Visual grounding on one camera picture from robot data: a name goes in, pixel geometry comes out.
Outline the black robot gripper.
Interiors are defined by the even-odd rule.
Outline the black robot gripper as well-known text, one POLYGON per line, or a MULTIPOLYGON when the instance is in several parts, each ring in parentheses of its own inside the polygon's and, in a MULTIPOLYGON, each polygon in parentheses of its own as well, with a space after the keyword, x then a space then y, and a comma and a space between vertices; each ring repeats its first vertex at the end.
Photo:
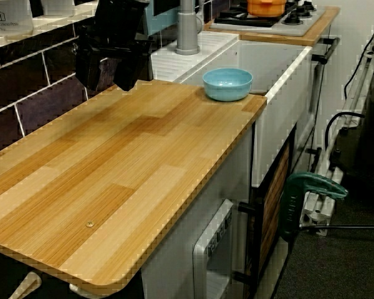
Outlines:
POLYGON ((122 59, 114 84, 131 90, 137 80, 148 80, 151 38, 137 37, 149 1, 99 1, 95 15, 79 25, 75 76, 88 90, 96 90, 103 58, 122 59))

